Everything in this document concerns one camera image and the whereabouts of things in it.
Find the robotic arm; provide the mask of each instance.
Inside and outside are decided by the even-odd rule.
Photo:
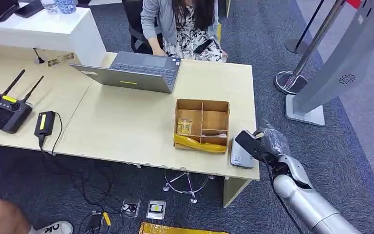
[[[235,141],[256,160],[271,167],[275,193],[297,214],[307,228],[317,234],[360,234],[342,217],[310,182],[302,164],[295,158],[274,155],[263,146],[258,132],[242,131]]]

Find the beige desk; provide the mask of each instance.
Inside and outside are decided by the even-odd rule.
[[[56,53],[44,53],[55,57]],[[69,124],[74,111],[87,91],[90,80],[67,64],[50,68],[44,64],[34,64],[36,58],[32,49],[0,46],[0,93],[11,84],[22,69],[25,74],[9,92],[8,96],[22,99],[41,76],[45,76],[40,85],[32,93],[28,102],[33,111],[15,134],[0,130],[0,145],[38,150],[38,139],[34,136],[37,114],[43,111],[56,111],[61,114],[64,128]],[[54,125],[54,133],[58,133],[60,125]],[[45,150],[50,150],[55,143],[56,134],[47,138]]]
[[[105,66],[113,60],[105,60]],[[227,206],[251,180],[252,170],[234,167],[227,154],[173,147],[178,98],[230,102],[230,136],[256,129],[252,68],[249,65],[183,60],[173,94],[110,87],[92,82],[57,152],[138,165],[226,176]]]
[[[115,57],[109,53],[103,66]],[[56,111],[62,116],[64,133],[56,147],[59,154],[82,156],[144,166],[225,176],[224,206],[252,181],[254,169],[230,165],[229,157],[173,147],[175,101],[178,98],[225,100],[230,102],[230,136],[243,129],[255,130],[252,69],[249,65],[184,60],[173,94],[102,86],[63,64],[56,68],[33,64],[32,50],[0,48],[0,93],[16,75],[26,69],[10,96],[21,98],[41,75],[41,85],[29,99],[33,114],[18,133],[0,131],[0,145],[38,149],[36,114]],[[59,132],[59,124],[54,133]],[[46,150],[56,138],[47,139]]]

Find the laptop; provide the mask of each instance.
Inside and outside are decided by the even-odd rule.
[[[70,64],[100,84],[172,93],[180,58],[118,52],[111,67],[100,68]]]

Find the stanchion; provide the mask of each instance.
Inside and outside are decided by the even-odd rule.
[[[315,19],[316,15],[318,14],[319,9],[322,7],[322,4],[325,0],[320,0],[318,7],[316,8],[315,12],[313,13],[312,17],[310,18],[309,23],[307,24],[306,28],[304,29],[302,36],[298,39],[289,39],[284,43],[284,47],[294,54],[302,55],[307,51],[309,45],[303,41],[304,36],[306,35],[307,31],[309,30],[310,25],[312,24],[313,20]]]
[[[282,91],[285,94],[295,95],[306,86],[307,80],[300,74],[302,73],[309,57],[311,56],[313,51],[317,48],[320,41],[322,41],[323,37],[325,36],[329,28],[332,26],[332,23],[335,21],[336,17],[338,16],[345,1],[346,0],[336,0],[329,14],[326,16],[318,32],[313,38],[312,43],[310,43],[306,53],[304,53],[303,57],[297,64],[295,70],[293,72],[282,71],[276,75],[274,83],[280,91]]]

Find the white sneaker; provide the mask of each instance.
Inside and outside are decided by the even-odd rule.
[[[38,230],[40,234],[72,234],[74,228],[68,221],[59,221]]]

